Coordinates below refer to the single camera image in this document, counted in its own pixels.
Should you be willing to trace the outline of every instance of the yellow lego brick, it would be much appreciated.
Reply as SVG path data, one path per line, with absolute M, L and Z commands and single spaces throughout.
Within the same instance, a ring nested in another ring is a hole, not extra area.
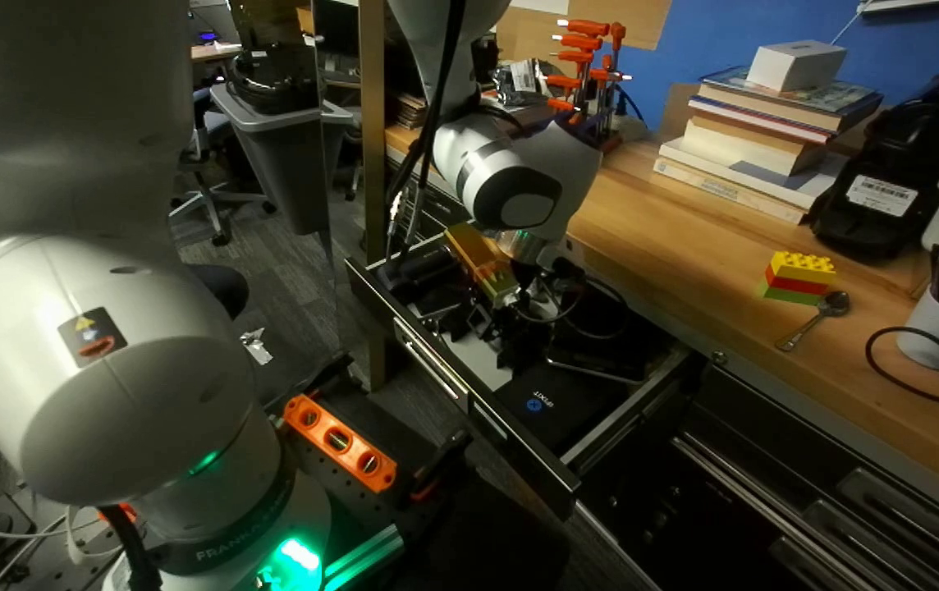
M 829 283 L 829 284 L 833 283 L 831 256 L 817 251 L 776 249 L 770 260 L 770 272 L 795 283 Z

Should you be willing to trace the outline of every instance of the computer monitor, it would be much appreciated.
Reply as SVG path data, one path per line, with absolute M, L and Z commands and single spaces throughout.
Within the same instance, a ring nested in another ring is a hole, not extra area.
M 229 0 L 186 0 L 190 41 L 241 41 Z
M 312 26 L 321 52 L 357 54 L 357 2 L 356 0 L 314 0 Z

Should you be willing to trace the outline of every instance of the white box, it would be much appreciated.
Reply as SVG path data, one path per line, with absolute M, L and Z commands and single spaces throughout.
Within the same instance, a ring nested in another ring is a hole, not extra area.
M 760 47 L 757 62 L 748 69 L 751 84 L 765 84 L 776 91 L 800 91 L 831 84 L 845 62 L 845 47 L 799 39 L 799 41 L 776 41 Z

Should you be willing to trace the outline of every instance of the blue wall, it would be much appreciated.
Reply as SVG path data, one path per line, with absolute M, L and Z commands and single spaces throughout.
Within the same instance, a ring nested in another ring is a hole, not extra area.
M 857 0 L 672 0 L 656 50 L 628 50 L 624 84 L 649 129 L 667 89 L 705 73 L 748 66 L 765 41 L 822 39 L 848 50 L 842 78 L 902 102 L 939 73 L 939 5 L 857 17 Z

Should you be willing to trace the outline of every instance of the black cable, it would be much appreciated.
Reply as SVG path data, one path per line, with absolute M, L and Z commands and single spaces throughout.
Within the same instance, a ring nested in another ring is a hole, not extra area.
M 599 295 L 607 295 L 611 306 L 618 306 L 618 311 L 620 311 L 624 317 L 635 316 L 631 306 L 628 306 L 628 299 L 624 299 L 613 284 L 602 283 L 599 275 L 581 275 L 581 283 L 585 283 L 587 287 L 596 287 Z M 628 322 L 613 322 L 613 331 L 591 331 L 591 328 L 578 325 L 576 316 L 568 316 L 565 325 L 568 325 L 576 334 L 591 338 L 591 342 L 613 342 L 613 338 L 628 334 L 628 328 L 631 328 Z
M 496 109 L 496 104 L 483 104 L 479 111 L 486 111 L 486 114 L 504 117 L 505 124 L 512 124 L 512 134 L 529 134 L 529 129 L 527 129 L 515 114 L 508 114 L 508 111 L 504 111 L 504 109 Z
M 518 299 L 518 301 L 512 306 L 512 311 L 515 311 L 523 322 L 554 325 L 554 322 L 565 322 L 565 317 L 581 306 L 581 299 L 585 299 L 585 291 L 576 287 L 576 299 L 573 299 L 573 301 L 561 301 L 557 316 L 534 316 L 534 311 L 529 308 L 529 299 Z
M 931 334 L 931 331 L 922 331 L 922 328 L 914 328 L 914 325 L 888 325 L 888 328 L 881 328 L 881 331 L 873 331 L 873 334 L 866 338 L 866 345 L 864 345 L 866 365 L 869 365 L 881 376 L 900 383 L 902 389 L 939 405 L 939 392 L 922 389 L 922 386 L 917 386 L 917 383 L 905 383 L 902 376 L 896 376 L 896 373 L 890 373 L 883 365 L 877 365 L 877 359 L 873 359 L 877 338 L 896 334 L 896 331 L 910 331 L 910 334 L 931 338 L 931 342 L 939 346 L 939 338 Z
M 128 553 L 128 563 L 132 563 L 128 587 L 132 591 L 159 591 L 164 585 L 162 572 L 156 566 L 150 553 L 146 552 L 143 533 L 134 528 L 128 513 L 117 507 L 117 504 L 100 504 L 100 513 L 106 515 L 106 523 L 113 524 L 122 552 Z
M 386 190 L 386 209 L 395 209 L 396 194 L 405 190 L 415 165 L 423 156 L 423 139 L 415 139 L 391 188 Z
M 415 190 L 415 208 L 412 208 L 412 221 L 407 221 L 407 240 L 402 247 L 402 260 L 407 256 L 412 243 L 415 243 L 415 230 L 417 230 L 417 212 L 419 212 L 419 203 L 423 203 L 423 194 L 429 188 L 429 168 L 435 168 L 435 134 L 441 129 L 441 104 L 444 104 L 444 84 L 446 84 L 446 74 L 451 74 L 451 62 L 452 62 L 452 52 L 457 52 L 457 39 L 459 39 L 459 29 L 462 29 L 462 13 L 468 13 L 468 0 L 452 0 L 451 8 L 446 8 L 446 29 L 444 29 L 444 52 L 441 52 L 441 74 L 436 74 L 436 89 L 435 89 L 435 104 L 429 104 L 429 114 L 427 114 L 427 124 L 423 124 L 423 168 L 419 168 L 419 181 L 417 181 L 417 190 Z
M 620 102 L 628 102 L 628 104 L 631 104 L 635 117 L 642 117 L 642 120 L 645 120 L 645 114 L 642 114 L 638 102 L 631 98 L 631 91 L 628 91 L 624 84 L 613 84 L 613 89 L 620 91 Z

